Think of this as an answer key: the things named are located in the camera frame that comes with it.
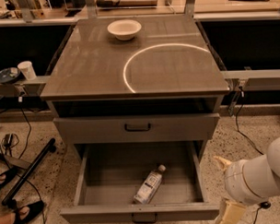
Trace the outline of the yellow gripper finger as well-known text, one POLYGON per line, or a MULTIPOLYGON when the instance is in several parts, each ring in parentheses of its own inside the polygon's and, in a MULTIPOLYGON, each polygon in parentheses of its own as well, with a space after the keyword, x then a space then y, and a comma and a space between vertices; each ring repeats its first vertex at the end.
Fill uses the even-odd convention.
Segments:
POLYGON ((221 170, 221 171, 226 171, 226 169, 228 168, 229 165, 232 164, 232 162, 228 159, 222 158, 222 157, 218 157, 218 156, 214 156, 214 161, 217 164, 217 167, 221 170))
POLYGON ((215 224, 237 224, 247 209, 243 199, 223 197, 219 204, 219 215, 215 220, 215 224))

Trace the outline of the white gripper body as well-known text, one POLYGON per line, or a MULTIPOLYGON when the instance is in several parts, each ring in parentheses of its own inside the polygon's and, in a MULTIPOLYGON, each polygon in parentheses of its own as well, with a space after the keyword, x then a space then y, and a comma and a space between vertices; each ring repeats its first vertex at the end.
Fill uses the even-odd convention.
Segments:
POLYGON ((265 202, 271 193, 268 171, 267 158, 232 162, 224 172, 227 193, 233 200, 245 206, 265 202))

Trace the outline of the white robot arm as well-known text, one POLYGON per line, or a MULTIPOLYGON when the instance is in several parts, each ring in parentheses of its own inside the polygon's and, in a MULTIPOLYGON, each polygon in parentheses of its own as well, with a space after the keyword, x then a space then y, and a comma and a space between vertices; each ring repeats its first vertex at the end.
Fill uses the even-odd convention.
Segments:
POLYGON ((260 157, 239 161, 214 157, 214 160, 224 174, 229 195, 220 202, 215 224, 237 224, 248 206, 263 205, 270 197, 280 195, 280 137, 260 157))

